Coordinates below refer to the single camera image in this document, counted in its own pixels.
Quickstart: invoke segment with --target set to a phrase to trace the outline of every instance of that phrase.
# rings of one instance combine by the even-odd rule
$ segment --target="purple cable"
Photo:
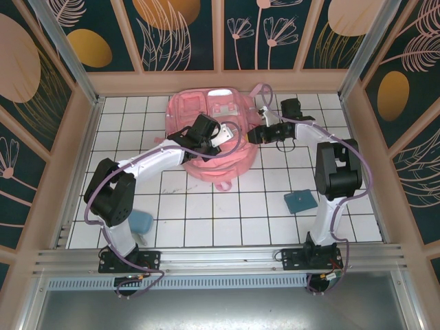
[[[267,89],[267,90],[270,92],[270,99],[269,99],[269,102],[266,101],[266,97],[265,97],[265,89]],[[319,131],[321,131],[321,132],[322,132],[325,136],[327,136],[328,138],[331,138],[332,140],[334,140],[334,141],[336,141],[336,142],[339,142],[339,143],[341,143],[343,146],[345,146],[346,148],[348,148],[352,153],[355,154],[355,156],[356,156],[357,158],[359,158],[359,160],[361,161],[362,165],[364,165],[364,168],[365,168],[365,171],[366,171],[366,174],[367,174],[367,177],[368,177],[368,186],[366,187],[366,190],[365,190],[363,193],[359,194],[359,195],[352,196],[352,197],[347,197],[347,198],[344,198],[343,200],[341,200],[341,201],[337,204],[337,206],[336,206],[336,208],[335,208],[335,210],[334,210],[334,212],[333,212],[333,216],[332,216],[332,218],[331,218],[331,223],[330,223],[330,234],[331,234],[331,236],[335,239],[335,241],[338,241],[338,242],[345,242],[345,244],[346,244],[346,257],[345,257],[345,265],[344,265],[344,269],[342,270],[342,275],[341,275],[341,277],[339,278],[339,281],[336,283],[336,284],[339,284],[339,283],[341,282],[341,280],[342,280],[342,277],[343,277],[343,276],[345,275],[345,273],[347,272],[347,268],[348,268],[348,266],[349,266],[350,243],[349,243],[349,240],[348,240],[348,239],[340,239],[340,238],[338,238],[338,237],[334,234],[333,231],[334,231],[334,226],[335,226],[335,221],[336,221],[336,215],[338,214],[339,209],[342,207],[342,205],[343,205],[344,203],[346,203],[346,202],[348,202],[348,201],[352,201],[352,200],[354,200],[354,199],[361,198],[361,197],[363,197],[363,196],[365,196],[365,195],[367,195],[367,194],[369,193],[369,191],[370,191],[370,189],[371,189],[371,186],[373,185],[373,174],[372,174],[372,172],[371,172],[371,168],[370,168],[370,166],[367,164],[365,158],[364,158],[364,157],[363,157],[363,156],[362,156],[362,155],[361,155],[356,149],[354,149],[352,146],[350,146],[350,145],[347,144],[346,142],[342,141],[341,139],[337,138],[335,135],[330,134],[328,131],[326,131],[324,128],[322,128],[321,126],[319,126],[319,125],[316,124],[315,122],[312,122],[311,120],[300,121],[300,120],[293,120],[293,119],[284,118],[283,116],[278,115],[276,111],[271,110],[271,109],[270,109],[270,104],[272,103],[272,100],[273,100],[273,98],[274,98],[274,91],[272,90],[272,88],[271,88],[268,84],[262,84],[262,85],[261,85],[261,91],[260,91],[260,94],[261,94],[261,98],[263,99],[263,103],[264,103],[264,105],[267,107],[267,110],[269,110],[270,112],[272,112],[276,117],[278,117],[279,119],[284,120],[284,121],[286,121],[286,122],[293,122],[294,124],[306,124],[306,125],[309,125],[309,126],[311,126],[311,127],[316,127]],[[311,289],[313,289],[313,288],[309,286],[309,284],[310,284],[310,280],[311,280],[311,275],[309,275],[309,278],[308,278],[308,280],[307,280],[306,290],[307,290],[308,292],[313,293],[313,292],[311,291]],[[336,284],[335,284],[333,287],[327,289],[326,292],[330,292],[332,289],[334,289],[335,286],[336,286]]]
[[[215,156],[211,156],[211,155],[204,155],[203,153],[198,153],[196,151],[193,151],[191,149],[188,148],[184,148],[182,146],[164,146],[163,148],[157,148],[154,150],[149,151],[148,153],[145,153],[144,155],[142,155],[141,157],[133,160],[131,163],[125,164],[122,167],[119,167],[117,170],[113,171],[112,173],[110,173],[96,188],[96,190],[91,194],[90,196],[90,200],[87,203],[86,207],[85,207],[85,211],[84,211],[84,221],[85,223],[87,223],[88,225],[99,225],[99,226],[103,226],[103,223],[101,221],[92,221],[89,220],[89,211],[90,211],[90,207],[92,205],[92,203],[94,202],[96,196],[98,195],[98,193],[101,191],[101,189],[105,186],[105,184],[111,180],[112,177],[116,176],[117,174],[121,173],[123,170],[125,170],[126,168],[140,162],[141,160],[147,158],[148,156],[154,155],[155,153],[159,153],[165,150],[171,150],[171,149],[179,149],[179,150],[183,150],[186,151],[188,153],[192,153],[193,155],[196,156],[200,156],[200,157],[205,157],[205,158],[222,158],[222,157],[227,157],[231,154],[233,154],[239,147],[240,147],[240,143],[241,143],[241,138],[242,138],[242,134],[241,134],[241,130],[240,127],[235,123],[235,122],[230,122],[230,121],[225,121],[222,122],[222,124],[231,124],[232,126],[234,126],[237,131],[239,132],[239,136],[237,138],[237,143],[234,146],[234,148],[232,148],[230,151],[228,151],[227,153],[221,154],[221,155],[215,155]],[[107,235],[107,232],[105,230],[105,228],[103,228],[102,231],[104,238],[106,240],[106,242],[108,243],[110,249],[113,251],[113,253],[119,258],[121,259],[124,263],[126,263],[127,265],[137,269],[137,270],[142,270],[144,273],[158,273],[160,274],[159,278],[157,278],[156,280],[154,280],[148,287],[146,287],[143,290],[139,290],[137,292],[135,292],[134,294],[131,295],[131,297],[135,298],[136,296],[140,296],[141,294],[147,292],[150,288],[152,288],[152,286],[154,286],[157,282],[159,282],[160,280],[162,280],[162,278],[165,276],[165,273],[162,270],[159,269],[151,269],[151,268],[144,268],[144,267],[140,267],[134,263],[131,263],[130,261],[126,260],[111,244],[110,242],[110,238]],[[118,287],[116,288],[116,292],[119,295],[119,298],[122,298],[123,296],[120,294],[119,292],[119,288],[121,288],[122,285],[127,284],[127,283],[131,283],[133,281],[140,281],[140,280],[126,280],[122,283],[120,283],[118,285]]]

